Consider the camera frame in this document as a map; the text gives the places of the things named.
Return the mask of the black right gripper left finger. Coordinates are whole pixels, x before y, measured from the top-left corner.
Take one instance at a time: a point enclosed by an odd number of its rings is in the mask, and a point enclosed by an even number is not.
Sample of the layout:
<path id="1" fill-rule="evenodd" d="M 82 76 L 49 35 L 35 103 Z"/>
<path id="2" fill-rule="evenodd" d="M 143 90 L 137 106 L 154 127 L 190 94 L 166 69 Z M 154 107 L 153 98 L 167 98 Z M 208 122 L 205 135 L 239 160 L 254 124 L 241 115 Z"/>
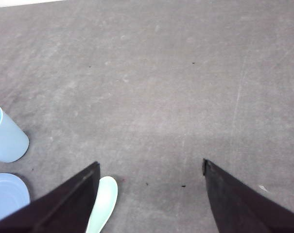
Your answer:
<path id="1" fill-rule="evenodd" d="M 60 186 L 0 221 L 0 233 L 84 233 L 100 180 L 94 162 Z"/>

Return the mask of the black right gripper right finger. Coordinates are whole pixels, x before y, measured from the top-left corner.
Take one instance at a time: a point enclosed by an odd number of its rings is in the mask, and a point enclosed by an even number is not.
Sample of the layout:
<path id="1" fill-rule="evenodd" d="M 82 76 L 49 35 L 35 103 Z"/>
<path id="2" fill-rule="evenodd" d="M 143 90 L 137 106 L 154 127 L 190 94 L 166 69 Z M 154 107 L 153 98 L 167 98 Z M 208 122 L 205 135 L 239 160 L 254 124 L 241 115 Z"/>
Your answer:
<path id="1" fill-rule="evenodd" d="M 294 233 L 294 213 L 203 160 L 210 207 L 221 233 Z"/>

